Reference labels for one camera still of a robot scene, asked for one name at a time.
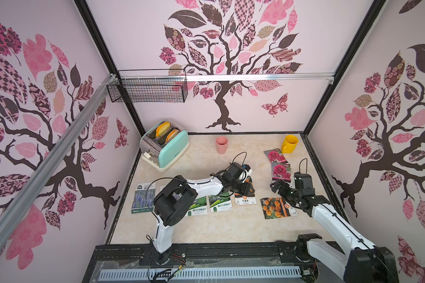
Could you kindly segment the marigold seed packet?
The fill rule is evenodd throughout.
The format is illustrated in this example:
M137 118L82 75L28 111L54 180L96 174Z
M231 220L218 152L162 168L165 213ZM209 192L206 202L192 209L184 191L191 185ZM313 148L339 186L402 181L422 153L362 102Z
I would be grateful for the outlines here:
M282 198L262 198L260 203L265 219L280 219L298 216L298 211Z
M243 206L243 205L256 205L256 197L255 197L255 189L253 187L252 178L248 176L241 187L240 192L243 192L244 195L235 193L235 203L236 205Z

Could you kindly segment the green gourd packet front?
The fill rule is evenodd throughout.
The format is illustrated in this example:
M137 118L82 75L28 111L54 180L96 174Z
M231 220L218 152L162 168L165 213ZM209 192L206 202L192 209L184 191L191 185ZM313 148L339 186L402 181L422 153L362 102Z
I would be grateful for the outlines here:
M185 216L206 215L208 212L207 197L196 199Z

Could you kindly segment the green gourd packet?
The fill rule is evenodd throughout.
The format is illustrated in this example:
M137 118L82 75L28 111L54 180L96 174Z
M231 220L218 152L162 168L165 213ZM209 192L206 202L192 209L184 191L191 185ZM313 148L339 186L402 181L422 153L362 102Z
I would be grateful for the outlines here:
M220 195L208 196L211 212L227 211L232 208L231 195L223 193Z
M206 215L208 212L207 197L196 199L185 216Z

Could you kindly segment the lavender seed packet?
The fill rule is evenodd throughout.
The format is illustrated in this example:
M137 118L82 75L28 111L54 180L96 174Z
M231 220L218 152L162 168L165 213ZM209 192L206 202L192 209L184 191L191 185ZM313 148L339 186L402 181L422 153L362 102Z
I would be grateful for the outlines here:
M156 195L156 183L140 183L135 189L131 214L153 211L153 199Z

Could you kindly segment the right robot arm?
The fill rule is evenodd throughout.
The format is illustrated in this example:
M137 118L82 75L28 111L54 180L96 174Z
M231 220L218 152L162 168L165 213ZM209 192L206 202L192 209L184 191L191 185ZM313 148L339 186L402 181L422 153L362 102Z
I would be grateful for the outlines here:
M316 233L299 235L295 254L303 262L323 263L345 283L397 283L399 276L393 253L376 246L352 227L323 195L317 195L309 174L296 172L295 187L275 180L270 188L291 207L317 221L334 238L340 249Z

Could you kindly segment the hollyhock seed packet front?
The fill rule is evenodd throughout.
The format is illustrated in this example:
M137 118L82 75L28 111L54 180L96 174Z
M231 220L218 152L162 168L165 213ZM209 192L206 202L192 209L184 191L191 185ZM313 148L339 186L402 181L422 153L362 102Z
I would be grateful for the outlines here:
M291 182L291 166L289 163L272 163L272 180Z

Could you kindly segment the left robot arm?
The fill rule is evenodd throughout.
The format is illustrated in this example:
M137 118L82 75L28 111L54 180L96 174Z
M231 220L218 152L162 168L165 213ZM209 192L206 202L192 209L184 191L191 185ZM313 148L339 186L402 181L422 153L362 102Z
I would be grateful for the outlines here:
M157 219L157 232L151 240L151 257L157 264L165 264L171 256L174 226L187 214L194 201L208 196L225 193L248 195L251 193L247 178L251 175L251 167L237 162L209 178L188 180L178 175L160 191L153 199L153 215Z

